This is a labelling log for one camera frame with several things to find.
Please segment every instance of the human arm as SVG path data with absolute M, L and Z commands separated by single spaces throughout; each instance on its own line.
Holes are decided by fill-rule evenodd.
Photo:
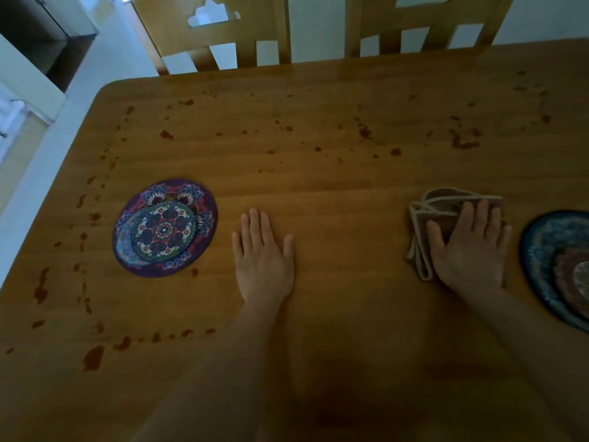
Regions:
M 241 216 L 233 234 L 237 282 L 245 304 L 217 349 L 177 384 L 132 442 L 253 441 L 273 324 L 294 282 L 294 240 L 281 253 L 268 215 Z
M 487 322 L 569 434 L 589 441 L 589 337 L 502 289 L 511 227 L 501 227 L 498 208 L 490 220 L 488 212 L 486 200 L 476 211 L 465 203 L 447 245 L 439 227 L 428 223 L 436 273 Z

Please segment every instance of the folded cloth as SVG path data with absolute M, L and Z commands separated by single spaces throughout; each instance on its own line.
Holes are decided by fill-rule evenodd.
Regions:
M 405 256 L 412 261 L 417 274 L 423 281 L 431 281 L 435 272 L 431 262 L 429 239 L 426 224 L 429 220 L 436 222 L 442 230 L 444 242 L 448 242 L 458 221 L 462 203 L 470 201 L 475 207 L 479 201 L 489 200 L 489 212 L 495 207 L 503 208 L 503 199 L 498 196 L 483 196 L 476 192 L 453 187 L 432 189 L 424 193 L 420 201 L 409 205 L 409 213 L 415 230 L 411 248 Z

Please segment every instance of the finger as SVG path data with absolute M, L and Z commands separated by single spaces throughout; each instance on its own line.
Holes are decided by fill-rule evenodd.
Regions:
M 446 248 L 444 238 L 442 237 L 442 230 L 439 225 L 432 220 L 427 223 L 426 229 L 428 231 L 430 252 L 432 254 L 439 254 L 440 251 L 443 251 L 444 248 Z
M 454 234 L 470 234 L 472 232 L 472 216 L 474 215 L 474 206 L 470 201 L 462 204 L 462 211 L 452 232 Z
M 241 215 L 241 243 L 243 254 L 252 252 L 252 237 L 250 236 L 250 217 L 247 214 Z
M 289 261 L 289 262 L 293 262 L 294 261 L 294 254 L 295 254 L 295 238 L 294 236 L 292 236 L 291 234 L 289 234 L 288 236 L 286 236 L 284 238 L 284 247 L 282 249 L 282 254 L 284 256 L 284 258 Z
M 472 232 L 477 236 L 485 235 L 485 228 L 489 222 L 489 200 L 482 199 L 476 208 L 475 223 Z
M 264 244 L 261 242 L 260 215 L 257 209 L 250 209 L 250 235 L 252 237 L 252 248 L 254 251 L 261 249 Z
M 491 245 L 497 245 L 499 234 L 501 233 L 501 209 L 493 208 L 491 210 L 491 221 L 487 227 L 487 242 Z
M 261 238 L 264 240 L 264 245 L 269 245 L 271 243 L 276 243 L 274 241 L 274 234 L 272 233 L 272 228 L 270 226 L 270 219 L 268 214 L 262 212 L 260 214 L 260 225 L 261 225 Z
M 510 240 L 511 240 L 511 232 L 512 232 L 512 227 L 507 225 L 503 228 L 503 231 L 501 232 L 501 237 L 499 238 L 499 251 L 501 252 L 501 254 L 506 255 L 507 254 L 507 250 L 510 247 Z
M 231 236 L 231 243 L 233 245 L 233 256 L 235 257 L 235 262 L 237 263 L 243 257 L 243 248 L 241 247 L 239 234 L 233 233 Z

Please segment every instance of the blue round placemat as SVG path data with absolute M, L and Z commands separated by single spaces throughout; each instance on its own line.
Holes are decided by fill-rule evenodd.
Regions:
M 216 226 L 217 205 L 208 189 L 182 178 L 160 181 L 122 209 L 113 230 L 113 252 L 130 273 L 169 276 L 200 257 Z M 151 251 L 158 256 L 146 257 Z
M 554 282 L 554 259 L 566 248 L 589 248 L 589 213 L 554 211 L 542 215 L 524 230 L 519 258 L 534 293 L 557 317 L 589 332 L 589 321 L 564 301 Z

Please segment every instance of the chair backrest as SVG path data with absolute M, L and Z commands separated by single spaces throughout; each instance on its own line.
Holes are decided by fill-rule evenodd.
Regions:
M 239 19 L 188 25 L 206 0 L 135 0 L 133 5 L 161 56 L 190 52 L 197 69 L 213 69 L 209 46 L 236 44 L 237 66 L 257 65 L 256 41 L 277 41 L 279 62 L 291 62 L 291 32 L 287 0 L 212 0 Z
M 346 57 L 360 57 L 360 40 L 379 35 L 380 53 L 401 52 L 401 31 L 425 28 L 422 49 L 445 49 L 459 25 L 483 24 L 477 45 L 490 45 L 513 0 L 448 0 L 396 7 L 398 0 L 346 0 Z

